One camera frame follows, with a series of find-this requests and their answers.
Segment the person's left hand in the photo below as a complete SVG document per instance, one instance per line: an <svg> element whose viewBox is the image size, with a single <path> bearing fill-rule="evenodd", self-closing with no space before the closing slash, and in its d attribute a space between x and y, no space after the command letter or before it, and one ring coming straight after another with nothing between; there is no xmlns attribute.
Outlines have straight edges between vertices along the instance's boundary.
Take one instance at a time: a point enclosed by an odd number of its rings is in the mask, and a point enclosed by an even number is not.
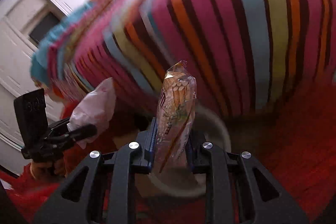
<svg viewBox="0 0 336 224"><path fill-rule="evenodd" d="M66 175L64 160L49 162L32 161L30 165L30 174L35 180L46 180L53 176L63 177Z"/></svg>

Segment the person's red sleeve forearm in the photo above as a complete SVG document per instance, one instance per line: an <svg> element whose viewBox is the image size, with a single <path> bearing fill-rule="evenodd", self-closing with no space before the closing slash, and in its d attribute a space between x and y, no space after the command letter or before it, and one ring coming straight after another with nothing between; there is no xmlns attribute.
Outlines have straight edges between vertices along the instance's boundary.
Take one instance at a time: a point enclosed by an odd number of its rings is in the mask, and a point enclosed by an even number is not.
<svg viewBox="0 0 336 224"><path fill-rule="evenodd" d="M79 164L82 151L78 145L75 145L63 153L66 175ZM17 178L1 171L1 183L9 184L4 187L9 199L28 223L33 221L35 213L59 186L54 178L35 180L30 174L30 165L31 163L27 164Z"/></svg>

